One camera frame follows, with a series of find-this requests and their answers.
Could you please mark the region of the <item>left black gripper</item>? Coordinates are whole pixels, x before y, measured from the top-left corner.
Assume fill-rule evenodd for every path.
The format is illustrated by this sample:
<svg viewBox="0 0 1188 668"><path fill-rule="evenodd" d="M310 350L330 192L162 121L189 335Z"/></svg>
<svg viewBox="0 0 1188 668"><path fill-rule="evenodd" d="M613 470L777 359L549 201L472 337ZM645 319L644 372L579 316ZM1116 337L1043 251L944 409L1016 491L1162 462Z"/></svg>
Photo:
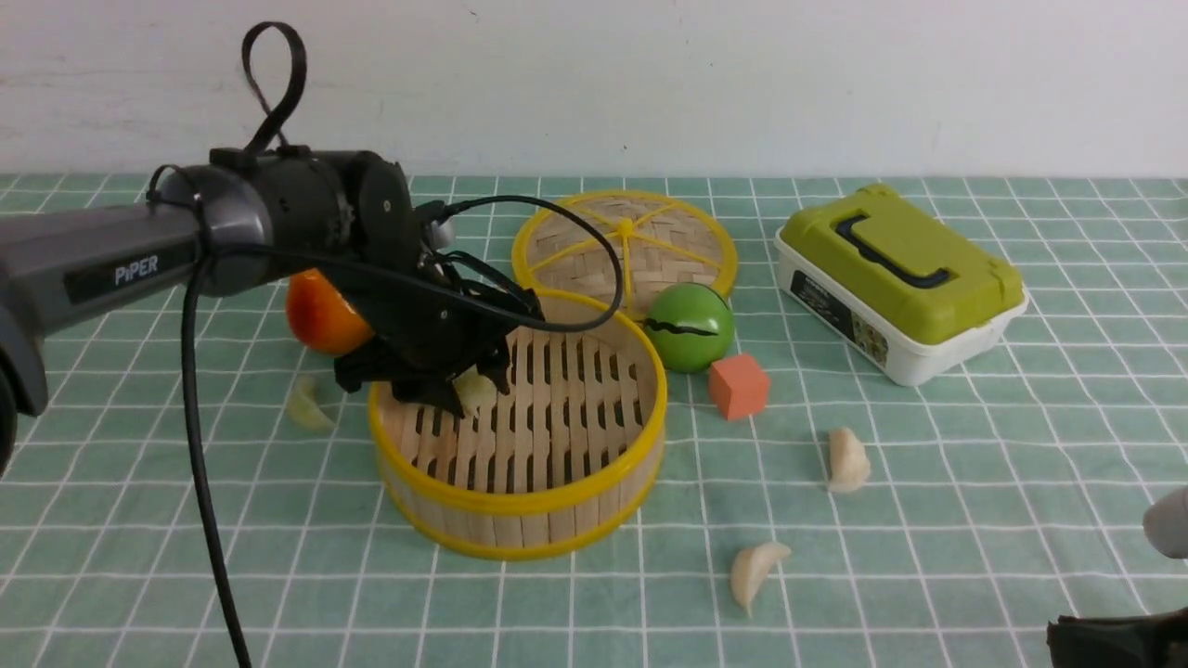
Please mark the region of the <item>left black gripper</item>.
<svg viewBox="0 0 1188 668"><path fill-rule="evenodd" d="M334 270L334 286L373 330L334 360L339 386L356 392L388 383L402 405L432 407L463 418L455 383L474 366L510 393L508 336L542 320L541 300L474 256L446 256L406 272L356 263Z"/></svg>

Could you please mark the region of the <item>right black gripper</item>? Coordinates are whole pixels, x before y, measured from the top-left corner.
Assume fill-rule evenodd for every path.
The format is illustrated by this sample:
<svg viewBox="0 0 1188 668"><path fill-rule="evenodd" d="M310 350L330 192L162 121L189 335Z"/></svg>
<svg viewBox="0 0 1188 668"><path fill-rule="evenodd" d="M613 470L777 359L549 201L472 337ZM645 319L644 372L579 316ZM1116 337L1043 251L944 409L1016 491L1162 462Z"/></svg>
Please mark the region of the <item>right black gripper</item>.
<svg viewBox="0 0 1188 668"><path fill-rule="evenodd" d="M1187 609L1151 616L1078 618L1047 624L1053 667L1184 667Z"/></svg>

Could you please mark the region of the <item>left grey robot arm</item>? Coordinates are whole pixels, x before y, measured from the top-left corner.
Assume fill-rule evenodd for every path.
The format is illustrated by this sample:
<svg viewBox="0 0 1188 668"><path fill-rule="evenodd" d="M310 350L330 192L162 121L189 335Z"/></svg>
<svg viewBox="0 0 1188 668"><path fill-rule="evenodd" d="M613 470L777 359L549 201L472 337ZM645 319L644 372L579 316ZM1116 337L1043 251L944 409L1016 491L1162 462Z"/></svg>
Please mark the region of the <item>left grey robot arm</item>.
<svg viewBox="0 0 1188 668"><path fill-rule="evenodd" d="M516 328L542 319L508 279L459 275L436 229L446 204L413 207L399 165L369 151L216 149L166 174L145 201L4 219L4 461L19 415L48 407L43 346L57 330L182 285L208 256L200 295L225 297L317 269L368 323L334 358L348 392L463 412L450 382L467 368L508 393Z"/></svg>

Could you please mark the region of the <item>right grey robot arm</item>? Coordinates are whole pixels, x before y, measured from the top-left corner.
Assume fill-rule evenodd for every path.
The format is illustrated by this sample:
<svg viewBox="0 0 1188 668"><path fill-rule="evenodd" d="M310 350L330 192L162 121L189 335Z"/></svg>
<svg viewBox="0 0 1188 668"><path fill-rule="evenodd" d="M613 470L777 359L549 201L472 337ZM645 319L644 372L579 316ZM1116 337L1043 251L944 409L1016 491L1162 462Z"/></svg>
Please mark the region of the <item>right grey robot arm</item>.
<svg viewBox="0 0 1188 668"><path fill-rule="evenodd" d="M1187 557L1187 489L1148 508L1143 532L1163 557ZM1047 625L1045 642L1053 667L1184 667L1187 609L1113 618L1060 616Z"/></svg>

